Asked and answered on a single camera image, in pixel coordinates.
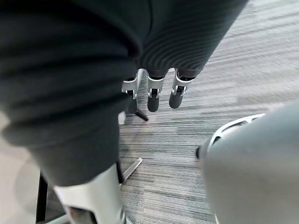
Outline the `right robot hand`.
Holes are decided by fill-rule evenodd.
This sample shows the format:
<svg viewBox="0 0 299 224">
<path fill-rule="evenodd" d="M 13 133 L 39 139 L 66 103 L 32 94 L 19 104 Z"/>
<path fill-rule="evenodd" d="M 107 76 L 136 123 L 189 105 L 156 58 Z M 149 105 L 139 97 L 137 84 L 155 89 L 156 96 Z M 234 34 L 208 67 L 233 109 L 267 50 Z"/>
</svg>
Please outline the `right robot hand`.
<svg viewBox="0 0 299 224">
<path fill-rule="evenodd" d="M 128 224 L 120 191 L 121 112 L 147 71 L 155 112 L 176 70 L 176 109 L 245 0 L 3 0 L 2 135 L 24 147 L 73 224 Z"/>
</svg>

